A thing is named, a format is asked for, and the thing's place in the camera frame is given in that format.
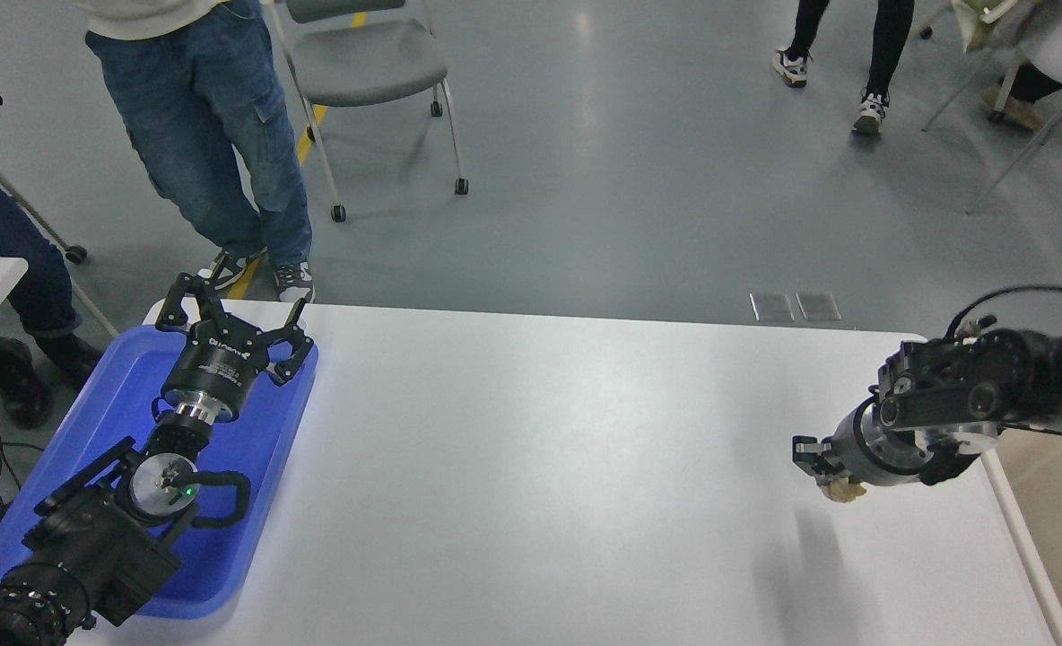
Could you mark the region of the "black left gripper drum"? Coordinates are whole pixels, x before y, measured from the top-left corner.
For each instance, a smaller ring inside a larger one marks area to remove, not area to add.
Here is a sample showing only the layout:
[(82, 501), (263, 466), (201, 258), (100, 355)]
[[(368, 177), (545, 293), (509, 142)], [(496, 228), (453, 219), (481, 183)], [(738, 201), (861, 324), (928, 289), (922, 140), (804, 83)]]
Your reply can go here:
[(184, 397), (199, 393), (219, 402), (216, 421), (235, 421), (269, 363), (267, 347), (259, 343), (261, 335), (260, 327), (243, 319), (199, 320), (187, 332), (178, 360), (162, 381), (162, 400), (178, 407)]

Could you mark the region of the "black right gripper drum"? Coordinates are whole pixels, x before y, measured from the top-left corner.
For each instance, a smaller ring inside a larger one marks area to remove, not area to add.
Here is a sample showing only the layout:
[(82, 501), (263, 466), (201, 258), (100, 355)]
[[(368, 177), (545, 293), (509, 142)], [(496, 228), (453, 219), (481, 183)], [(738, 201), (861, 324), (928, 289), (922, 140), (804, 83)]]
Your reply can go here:
[(873, 418), (872, 400), (844, 416), (830, 437), (830, 449), (851, 479), (866, 484), (905, 483), (905, 444)]

